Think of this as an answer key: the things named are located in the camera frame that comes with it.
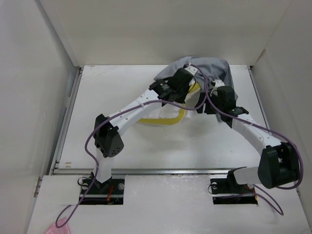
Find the grey pillowcase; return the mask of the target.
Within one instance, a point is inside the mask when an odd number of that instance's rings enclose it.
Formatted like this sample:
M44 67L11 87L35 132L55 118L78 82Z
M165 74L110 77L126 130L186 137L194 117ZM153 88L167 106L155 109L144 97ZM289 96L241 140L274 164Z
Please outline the grey pillowcase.
M171 77L179 68L188 64L198 67L208 77L209 81L220 79L226 86L234 87L230 66L226 60L221 58L183 57L164 68L154 80Z

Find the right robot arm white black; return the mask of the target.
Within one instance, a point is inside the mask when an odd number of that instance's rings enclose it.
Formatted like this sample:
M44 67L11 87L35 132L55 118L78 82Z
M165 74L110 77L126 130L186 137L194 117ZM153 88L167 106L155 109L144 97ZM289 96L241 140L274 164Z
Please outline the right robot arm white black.
M294 183L290 189L300 185L303 180L303 161L293 142L280 133L258 125L250 113L236 104L234 89L221 85L210 92L204 89L200 100L205 101L205 108L199 113L219 114L221 121L241 134L259 153L259 165L241 167L229 171L226 187L237 192L247 184L261 184L267 189L280 188Z

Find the white pillow yellow edge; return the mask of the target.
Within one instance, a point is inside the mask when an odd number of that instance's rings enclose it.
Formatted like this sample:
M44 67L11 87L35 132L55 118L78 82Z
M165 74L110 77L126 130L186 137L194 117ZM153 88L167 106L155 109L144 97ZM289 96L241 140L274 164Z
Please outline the white pillow yellow edge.
M186 102L201 90L197 81L192 81L189 91L185 97L185 103L179 104L186 107ZM145 117L141 118L138 123L150 125L174 125L182 121L184 117L188 116L188 111L180 109L172 105L165 105L159 109L150 112Z

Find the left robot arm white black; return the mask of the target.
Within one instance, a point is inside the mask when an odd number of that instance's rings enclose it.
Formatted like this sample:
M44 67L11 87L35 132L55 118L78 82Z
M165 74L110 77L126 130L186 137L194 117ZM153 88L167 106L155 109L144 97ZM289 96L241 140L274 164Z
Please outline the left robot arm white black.
M92 187L96 192L101 194L109 189L112 158L124 148L122 135L134 123L167 103L184 104L197 71L191 66L179 68L173 76L155 80L140 97L112 116L97 116L93 137L98 163L92 172Z

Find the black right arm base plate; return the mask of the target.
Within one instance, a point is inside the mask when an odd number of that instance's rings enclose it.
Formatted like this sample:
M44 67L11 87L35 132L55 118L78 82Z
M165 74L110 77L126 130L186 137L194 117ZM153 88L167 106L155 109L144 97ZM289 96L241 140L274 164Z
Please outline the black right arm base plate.
M214 205L257 205L254 189L247 185L230 182L226 178L211 178L208 191L213 196Z

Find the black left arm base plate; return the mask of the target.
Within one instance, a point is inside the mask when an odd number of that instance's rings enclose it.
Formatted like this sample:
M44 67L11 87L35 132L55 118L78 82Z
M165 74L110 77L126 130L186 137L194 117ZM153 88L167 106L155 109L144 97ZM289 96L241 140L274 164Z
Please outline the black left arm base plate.
M123 205L125 179L110 178L102 185L95 182L88 193L83 196L91 182L92 179L87 177L78 179L80 186L78 201L83 198L80 205Z

